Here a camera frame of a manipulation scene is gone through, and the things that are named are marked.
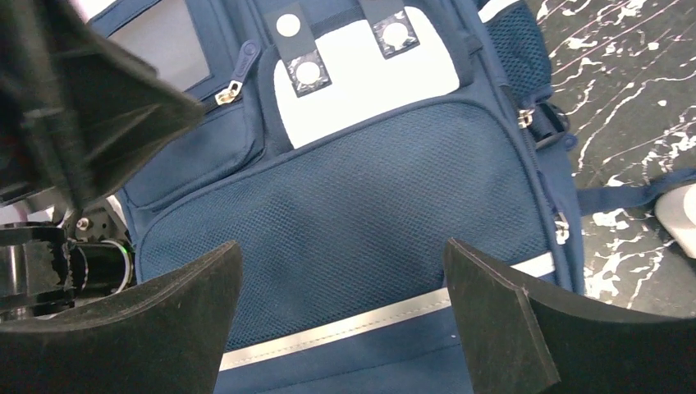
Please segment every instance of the black strap tab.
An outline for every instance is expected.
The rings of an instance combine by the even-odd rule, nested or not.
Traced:
[[[402,0],[359,0],[385,59],[417,47],[420,42]]]
[[[298,2],[264,15],[297,97],[331,84],[314,41],[314,34]]]

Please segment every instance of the black cylinder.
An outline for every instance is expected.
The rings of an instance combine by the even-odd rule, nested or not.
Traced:
[[[74,276],[84,270],[80,297],[108,296],[123,291],[133,278],[131,253],[116,241],[80,242],[71,252]]]

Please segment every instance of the white circular patch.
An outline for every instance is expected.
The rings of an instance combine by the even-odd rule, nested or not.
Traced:
[[[285,14],[278,18],[276,30],[284,37],[292,37],[300,31],[300,18],[293,14]]]
[[[317,63],[314,62],[304,62],[297,67],[295,70],[295,77],[297,80],[304,85],[311,85],[322,75],[322,71],[319,69]]]
[[[392,23],[384,28],[382,39],[387,45],[400,47],[409,38],[409,30],[402,23]]]

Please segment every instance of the screw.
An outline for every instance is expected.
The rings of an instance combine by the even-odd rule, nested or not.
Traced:
[[[77,221],[77,229],[80,231],[87,231],[92,227],[92,222],[88,218],[82,218]]]

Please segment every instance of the white cap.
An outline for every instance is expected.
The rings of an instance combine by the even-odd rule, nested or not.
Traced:
[[[696,185],[680,187],[660,197],[655,216],[686,255],[696,259]]]

